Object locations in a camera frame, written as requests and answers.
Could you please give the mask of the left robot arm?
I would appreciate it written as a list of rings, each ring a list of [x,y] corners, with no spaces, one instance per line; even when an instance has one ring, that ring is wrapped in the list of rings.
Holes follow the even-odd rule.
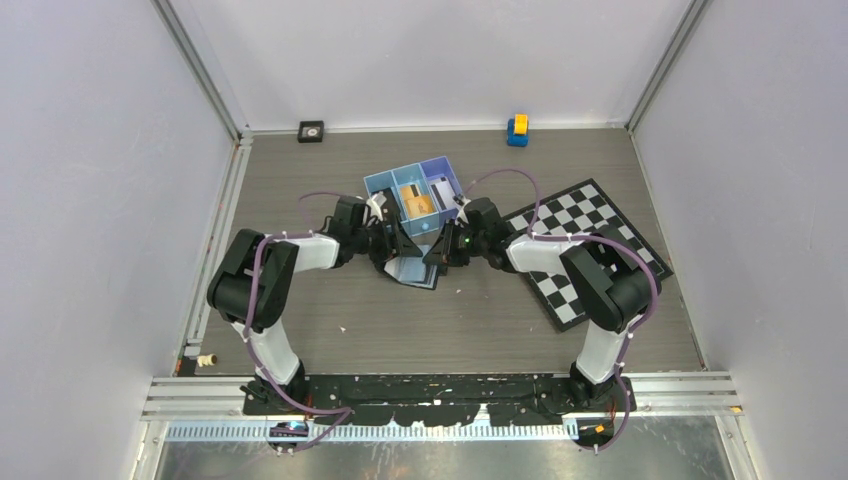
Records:
[[[292,280],[300,272],[340,268],[357,255],[385,272],[423,252],[379,196],[341,195],[318,231],[239,230],[209,284],[208,305],[240,333],[260,387],[269,389],[268,400],[284,414],[298,412],[308,393],[304,364],[282,320]]]

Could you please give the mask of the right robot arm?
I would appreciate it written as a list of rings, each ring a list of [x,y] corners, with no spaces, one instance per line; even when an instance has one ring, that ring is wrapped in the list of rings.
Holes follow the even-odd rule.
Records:
[[[475,257],[505,273],[566,277],[589,320],[566,381],[571,402],[591,411],[624,392],[625,351],[634,330],[656,309],[661,282],[618,229],[560,236],[518,231],[483,197],[465,202],[458,217],[444,224],[423,261],[463,267]]]

